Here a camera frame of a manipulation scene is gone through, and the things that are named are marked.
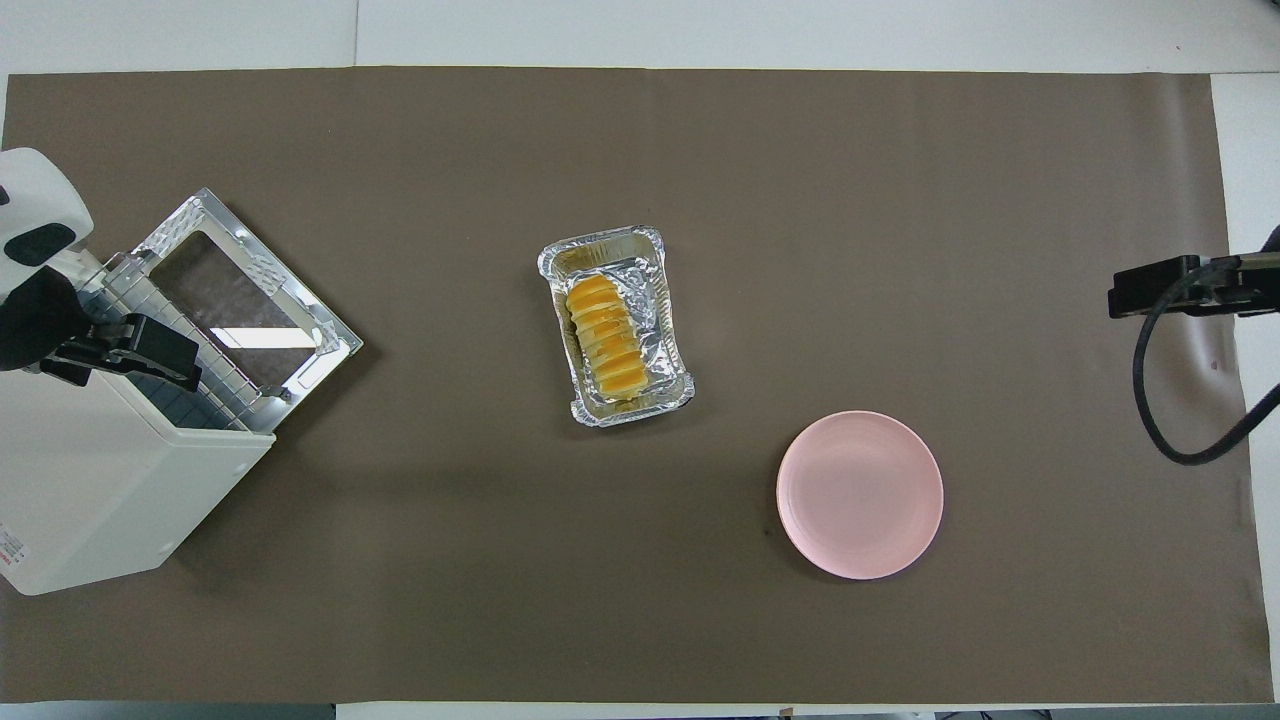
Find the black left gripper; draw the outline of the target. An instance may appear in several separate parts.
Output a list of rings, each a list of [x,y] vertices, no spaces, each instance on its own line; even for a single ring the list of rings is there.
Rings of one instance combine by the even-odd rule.
[[[86,387],[93,372],[147,375],[183,391],[198,389],[202,369],[198,345],[141,313],[93,327],[97,350],[58,350],[93,325],[70,281],[41,268],[15,287],[1,306],[1,369],[22,370],[40,363],[40,372]]]

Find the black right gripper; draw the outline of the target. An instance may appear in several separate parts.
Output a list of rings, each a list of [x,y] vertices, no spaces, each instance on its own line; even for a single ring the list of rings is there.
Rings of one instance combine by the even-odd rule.
[[[1219,306],[1240,306],[1240,316],[1279,313],[1279,251],[1216,258],[1224,269],[1213,275],[1211,293],[1201,284],[1181,291],[1166,313],[1207,316],[1211,296]],[[1107,292],[1111,319],[1148,315],[1160,297],[1183,277],[1208,264],[1204,256],[1175,256],[1116,272]]]

